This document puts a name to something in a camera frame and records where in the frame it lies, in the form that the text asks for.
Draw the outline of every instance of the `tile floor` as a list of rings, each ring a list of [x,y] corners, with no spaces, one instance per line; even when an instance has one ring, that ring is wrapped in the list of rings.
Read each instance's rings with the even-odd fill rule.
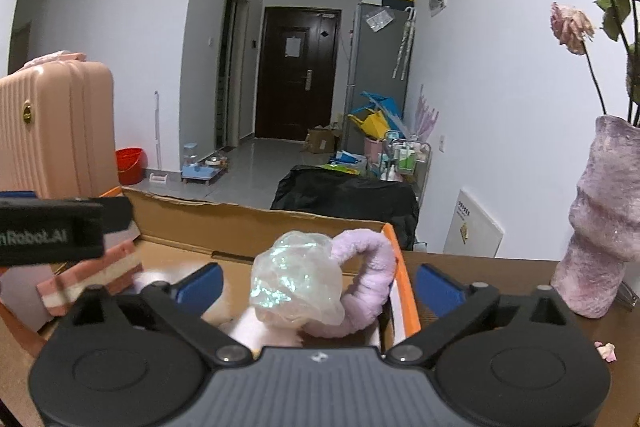
[[[227,153],[229,171],[207,187],[201,182],[150,184],[143,180],[135,188],[160,196],[185,200],[237,203],[255,208],[270,208],[278,183],[294,165],[320,165],[328,154],[302,151],[301,142],[254,138]]]

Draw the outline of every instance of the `gold lock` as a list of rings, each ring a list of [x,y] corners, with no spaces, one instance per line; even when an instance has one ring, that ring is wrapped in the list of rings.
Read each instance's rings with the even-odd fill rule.
[[[30,124],[33,121],[33,110],[29,100],[24,102],[24,105],[22,106],[22,121],[26,124]]]

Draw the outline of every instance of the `refrigerator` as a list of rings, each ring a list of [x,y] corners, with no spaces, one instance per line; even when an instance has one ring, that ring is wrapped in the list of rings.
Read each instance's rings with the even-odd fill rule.
[[[359,3],[354,17],[342,128],[342,148],[354,154],[364,153],[364,135],[346,115],[353,112],[353,109],[369,103],[369,100],[360,94],[361,92],[368,91],[390,96],[395,100],[404,118],[407,79],[400,81],[402,63],[395,79],[393,79],[393,73],[409,13],[386,8],[393,14],[394,20],[375,32],[367,24],[367,18],[379,9],[380,6]]]

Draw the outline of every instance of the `pink suitcase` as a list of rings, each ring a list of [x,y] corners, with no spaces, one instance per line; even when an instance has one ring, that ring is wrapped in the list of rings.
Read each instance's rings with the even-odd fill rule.
[[[47,62],[0,80],[0,191],[93,198],[117,185],[106,66]]]

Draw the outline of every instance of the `pink vase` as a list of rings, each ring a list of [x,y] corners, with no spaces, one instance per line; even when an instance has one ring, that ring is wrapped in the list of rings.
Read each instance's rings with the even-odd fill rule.
[[[625,263],[640,261],[640,128],[615,116],[596,120],[569,222],[575,233],[551,284],[572,311],[599,319],[616,298]]]

